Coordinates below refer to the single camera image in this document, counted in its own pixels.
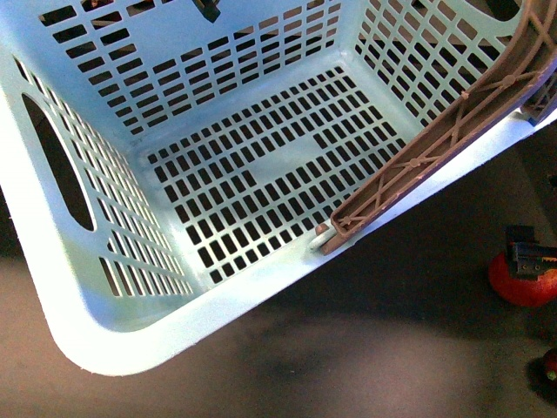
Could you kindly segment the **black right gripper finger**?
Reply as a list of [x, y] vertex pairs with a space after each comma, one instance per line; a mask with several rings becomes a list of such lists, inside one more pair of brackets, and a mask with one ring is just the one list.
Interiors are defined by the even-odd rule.
[[543, 246], [533, 226], [506, 227], [507, 265], [515, 279], [535, 279], [556, 269], [556, 247]]

